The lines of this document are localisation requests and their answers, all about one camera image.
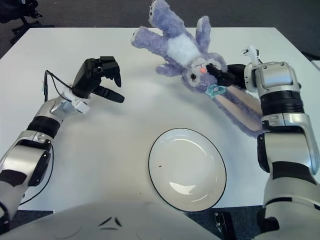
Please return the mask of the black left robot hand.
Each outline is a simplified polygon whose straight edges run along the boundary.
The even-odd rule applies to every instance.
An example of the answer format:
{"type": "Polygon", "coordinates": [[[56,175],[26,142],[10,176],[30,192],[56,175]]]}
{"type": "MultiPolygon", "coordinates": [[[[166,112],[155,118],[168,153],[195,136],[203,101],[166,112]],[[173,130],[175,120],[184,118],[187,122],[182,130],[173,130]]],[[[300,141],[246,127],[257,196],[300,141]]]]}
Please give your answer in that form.
{"type": "Polygon", "coordinates": [[[116,103],[123,103],[124,96],[100,85],[102,77],[113,80],[119,88],[122,86],[120,67],[113,56],[86,59],[73,81],[72,93],[82,99],[95,94],[116,103]]]}

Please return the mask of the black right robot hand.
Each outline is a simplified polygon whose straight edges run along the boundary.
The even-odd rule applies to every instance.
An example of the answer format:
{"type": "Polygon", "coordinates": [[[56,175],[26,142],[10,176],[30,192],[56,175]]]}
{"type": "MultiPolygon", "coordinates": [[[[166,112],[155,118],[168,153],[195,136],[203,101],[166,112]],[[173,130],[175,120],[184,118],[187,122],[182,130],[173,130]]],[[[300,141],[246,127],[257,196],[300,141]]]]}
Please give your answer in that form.
{"type": "Polygon", "coordinates": [[[246,89],[243,64],[230,64],[227,66],[227,71],[222,71],[215,67],[212,63],[206,66],[207,72],[214,76],[218,86],[229,87],[237,86],[240,89],[246,89]]]}

